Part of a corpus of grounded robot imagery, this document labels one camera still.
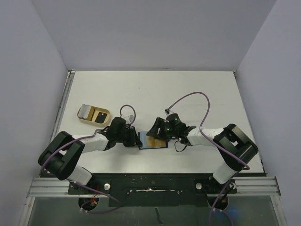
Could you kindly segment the gold credit card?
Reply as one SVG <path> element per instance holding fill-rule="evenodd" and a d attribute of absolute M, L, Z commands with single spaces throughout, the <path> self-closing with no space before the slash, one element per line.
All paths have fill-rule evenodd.
<path fill-rule="evenodd" d="M 155 147 L 155 138 L 153 137 L 146 137 L 146 146 L 147 147 Z"/>
<path fill-rule="evenodd" d="M 158 147 L 158 148 L 166 147 L 166 141 L 155 139 L 155 147 Z"/>

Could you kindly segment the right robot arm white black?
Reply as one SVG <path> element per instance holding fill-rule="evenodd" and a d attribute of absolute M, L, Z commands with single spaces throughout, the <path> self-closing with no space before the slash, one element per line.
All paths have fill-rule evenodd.
<path fill-rule="evenodd" d="M 185 146 L 216 147 L 223 158 L 209 181 L 211 190 L 216 193 L 225 189 L 226 182 L 241 170 L 248 170 L 248 163 L 258 153 L 257 145 L 235 124 L 218 129 L 187 126 L 176 113 L 166 119 L 157 117 L 147 136 L 163 141 L 176 139 Z"/>

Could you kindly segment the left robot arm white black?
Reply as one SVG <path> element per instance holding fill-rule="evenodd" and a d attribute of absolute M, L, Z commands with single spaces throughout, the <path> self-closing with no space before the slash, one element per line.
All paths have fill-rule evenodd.
<path fill-rule="evenodd" d="M 92 173 L 78 165 L 83 153 L 107 151 L 117 143 L 124 147 L 141 147 L 135 127 L 121 117 L 115 117 L 104 129 L 96 129 L 92 135 L 75 138 L 66 131 L 59 132 L 38 159 L 42 172 L 49 172 L 59 180 L 79 184 L 84 193 L 95 190 Z"/>

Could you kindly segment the blue leather card holder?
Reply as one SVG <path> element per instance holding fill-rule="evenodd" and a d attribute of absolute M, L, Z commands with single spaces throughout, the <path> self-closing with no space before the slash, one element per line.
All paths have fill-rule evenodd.
<path fill-rule="evenodd" d="M 146 131 L 139 131 L 138 137 L 142 142 L 142 146 L 138 147 L 139 150 L 147 150 L 147 149 L 163 149 L 168 148 L 168 142 L 155 139 L 153 137 L 147 136 Z"/>

